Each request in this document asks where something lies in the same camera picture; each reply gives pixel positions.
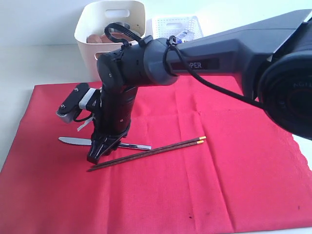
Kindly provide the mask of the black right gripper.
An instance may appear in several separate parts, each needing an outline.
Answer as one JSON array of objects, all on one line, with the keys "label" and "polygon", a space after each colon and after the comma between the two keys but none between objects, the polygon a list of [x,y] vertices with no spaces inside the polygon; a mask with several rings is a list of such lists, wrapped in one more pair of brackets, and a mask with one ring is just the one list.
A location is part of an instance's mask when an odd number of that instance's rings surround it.
[{"label": "black right gripper", "polygon": [[94,131],[87,161],[98,164],[102,155],[117,150],[121,138],[126,136],[131,123],[131,112],[137,95],[136,86],[122,87],[113,91],[102,86],[99,103],[96,104]]}]

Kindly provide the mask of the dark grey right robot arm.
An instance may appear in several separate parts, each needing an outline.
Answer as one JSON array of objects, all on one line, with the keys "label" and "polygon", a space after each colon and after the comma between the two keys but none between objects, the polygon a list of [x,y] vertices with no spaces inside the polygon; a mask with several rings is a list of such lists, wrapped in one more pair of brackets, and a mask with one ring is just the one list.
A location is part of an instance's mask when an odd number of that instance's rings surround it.
[{"label": "dark grey right robot arm", "polygon": [[312,11],[295,10],[208,37],[122,41],[97,59],[102,82],[87,159],[96,164],[130,128],[141,86],[171,85],[180,75],[262,109],[282,129],[312,137]]}]

